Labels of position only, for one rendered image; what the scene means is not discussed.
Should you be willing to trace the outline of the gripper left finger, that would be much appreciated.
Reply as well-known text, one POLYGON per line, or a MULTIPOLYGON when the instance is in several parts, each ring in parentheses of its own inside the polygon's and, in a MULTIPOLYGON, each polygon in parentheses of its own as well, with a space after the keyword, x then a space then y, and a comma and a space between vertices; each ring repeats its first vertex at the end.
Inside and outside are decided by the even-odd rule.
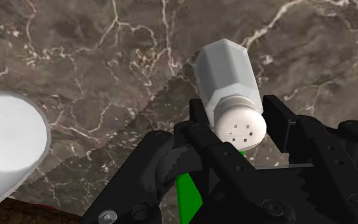
POLYGON ((190 174, 202 205, 189 224, 294 224, 295 213, 267 180, 205 124, 199 99, 173 132, 148 132, 81 219, 81 224, 162 224, 160 202, 190 174))

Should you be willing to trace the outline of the green flat object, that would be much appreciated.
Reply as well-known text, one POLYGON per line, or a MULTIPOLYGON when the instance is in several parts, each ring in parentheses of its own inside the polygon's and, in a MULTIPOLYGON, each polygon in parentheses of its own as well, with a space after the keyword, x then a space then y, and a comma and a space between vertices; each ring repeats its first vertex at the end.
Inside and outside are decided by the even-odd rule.
POLYGON ((176 178, 180 224, 235 224, 241 210, 212 169, 203 169, 195 150, 182 153, 176 178))

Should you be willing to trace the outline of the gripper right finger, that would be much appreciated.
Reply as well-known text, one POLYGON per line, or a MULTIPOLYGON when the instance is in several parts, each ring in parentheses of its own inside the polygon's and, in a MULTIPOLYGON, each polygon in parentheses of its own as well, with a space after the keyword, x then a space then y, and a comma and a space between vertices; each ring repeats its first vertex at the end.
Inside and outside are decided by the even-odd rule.
POLYGON ((358 121, 332 129, 312 116, 295 115, 275 95, 263 97, 263 117, 290 162, 313 165, 303 176, 307 200, 337 224, 358 224, 358 121))

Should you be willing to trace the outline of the white salt shaker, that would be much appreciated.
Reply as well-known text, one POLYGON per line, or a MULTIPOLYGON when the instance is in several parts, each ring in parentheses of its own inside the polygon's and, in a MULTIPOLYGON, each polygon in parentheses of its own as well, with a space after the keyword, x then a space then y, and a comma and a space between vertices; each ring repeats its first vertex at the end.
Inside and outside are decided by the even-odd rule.
POLYGON ((193 64, 210 127, 239 151, 266 135, 263 105, 247 49, 228 39, 205 45, 193 64))

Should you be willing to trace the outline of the white bowl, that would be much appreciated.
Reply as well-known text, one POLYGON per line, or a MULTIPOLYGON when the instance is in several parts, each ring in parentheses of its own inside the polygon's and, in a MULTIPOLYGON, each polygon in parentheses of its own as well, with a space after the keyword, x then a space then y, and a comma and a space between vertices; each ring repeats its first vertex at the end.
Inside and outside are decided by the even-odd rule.
POLYGON ((0 203, 39 167, 50 143, 48 120, 37 105, 0 90, 0 203))

